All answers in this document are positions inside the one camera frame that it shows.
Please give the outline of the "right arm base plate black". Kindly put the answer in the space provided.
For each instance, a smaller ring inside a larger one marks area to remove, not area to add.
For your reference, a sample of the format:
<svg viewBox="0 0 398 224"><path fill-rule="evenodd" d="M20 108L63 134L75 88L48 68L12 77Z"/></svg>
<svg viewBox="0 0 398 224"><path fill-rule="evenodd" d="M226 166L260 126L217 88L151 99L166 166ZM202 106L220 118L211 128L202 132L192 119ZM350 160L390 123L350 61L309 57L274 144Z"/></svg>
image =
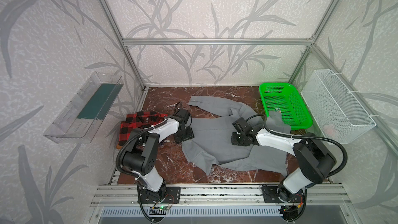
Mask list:
<svg viewBox="0 0 398 224"><path fill-rule="evenodd" d="M302 189L297 193L291 193L283 186L262 185L261 191L265 203L299 204L305 196Z"/></svg>

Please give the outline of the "grey long sleeve shirt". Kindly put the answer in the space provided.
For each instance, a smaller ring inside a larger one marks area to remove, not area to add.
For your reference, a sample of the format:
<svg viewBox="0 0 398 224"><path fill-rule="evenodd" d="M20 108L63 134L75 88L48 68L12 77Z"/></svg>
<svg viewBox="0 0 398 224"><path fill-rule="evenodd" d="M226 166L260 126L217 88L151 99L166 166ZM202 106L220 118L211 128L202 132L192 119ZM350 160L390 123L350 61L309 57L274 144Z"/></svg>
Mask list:
<svg viewBox="0 0 398 224"><path fill-rule="evenodd" d="M232 145L233 122L238 118L251 117L250 125L263 127L264 121L256 117L251 107L229 99L202 95L192 96L189 105L217 115L215 119L193 119L194 138L181 145L189 162L206 174L210 174L213 165L218 165L234 171L263 170L287 175L285 151L267 146Z"/></svg>

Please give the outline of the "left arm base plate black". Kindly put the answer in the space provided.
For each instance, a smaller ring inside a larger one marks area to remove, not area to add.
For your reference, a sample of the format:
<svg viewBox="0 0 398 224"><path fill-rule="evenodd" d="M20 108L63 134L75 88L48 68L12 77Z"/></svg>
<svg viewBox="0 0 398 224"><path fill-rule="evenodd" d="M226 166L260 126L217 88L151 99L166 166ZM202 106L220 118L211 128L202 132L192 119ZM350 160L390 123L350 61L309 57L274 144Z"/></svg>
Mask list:
<svg viewBox="0 0 398 224"><path fill-rule="evenodd" d="M159 191L150 191L148 189L139 188L138 203L143 204L177 204L180 201L181 188L162 186Z"/></svg>

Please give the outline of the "green plastic basket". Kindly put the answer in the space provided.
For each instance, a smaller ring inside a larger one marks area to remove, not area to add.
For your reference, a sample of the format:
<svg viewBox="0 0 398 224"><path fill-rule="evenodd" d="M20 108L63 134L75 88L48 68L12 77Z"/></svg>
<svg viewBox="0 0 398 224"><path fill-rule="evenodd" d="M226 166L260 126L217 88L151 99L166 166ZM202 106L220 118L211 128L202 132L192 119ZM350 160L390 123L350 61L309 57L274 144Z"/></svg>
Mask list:
<svg viewBox="0 0 398 224"><path fill-rule="evenodd" d="M261 101L266 116L280 108L282 121L292 130L308 129L312 117L296 87L288 83L263 83L259 86Z"/></svg>

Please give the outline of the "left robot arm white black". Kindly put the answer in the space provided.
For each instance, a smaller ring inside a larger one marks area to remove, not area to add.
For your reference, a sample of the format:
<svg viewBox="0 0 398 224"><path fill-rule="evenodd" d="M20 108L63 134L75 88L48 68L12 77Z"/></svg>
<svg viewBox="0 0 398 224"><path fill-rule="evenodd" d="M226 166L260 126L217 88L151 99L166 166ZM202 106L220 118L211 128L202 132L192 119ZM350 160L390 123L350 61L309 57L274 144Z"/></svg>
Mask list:
<svg viewBox="0 0 398 224"><path fill-rule="evenodd" d="M165 182L155 168L159 144L171 135L176 142L194 138L189 120L190 112L180 103L171 115L156 111L128 115L120 126L116 169L121 174L135 177L139 190L163 197Z"/></svg>

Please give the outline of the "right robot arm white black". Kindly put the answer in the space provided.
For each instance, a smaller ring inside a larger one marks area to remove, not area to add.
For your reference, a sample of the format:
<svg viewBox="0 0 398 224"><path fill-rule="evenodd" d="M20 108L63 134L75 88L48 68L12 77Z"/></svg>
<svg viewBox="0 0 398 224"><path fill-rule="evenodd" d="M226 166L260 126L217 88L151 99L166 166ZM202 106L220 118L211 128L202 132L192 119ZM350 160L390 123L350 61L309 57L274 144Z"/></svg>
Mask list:
<svg viewBox="0 0 398 224"><path fill-rule="evenodd" d="M233 145L258 145L275 148L296 157L298 168L283 179L278 186L263 186L264 201L290 203L304 193L307 187L321 184L324 179L337 174L346 166L348 153L339 142L315 134L294 135L251 126L247 119L238 118L232 123Z"/></svg>

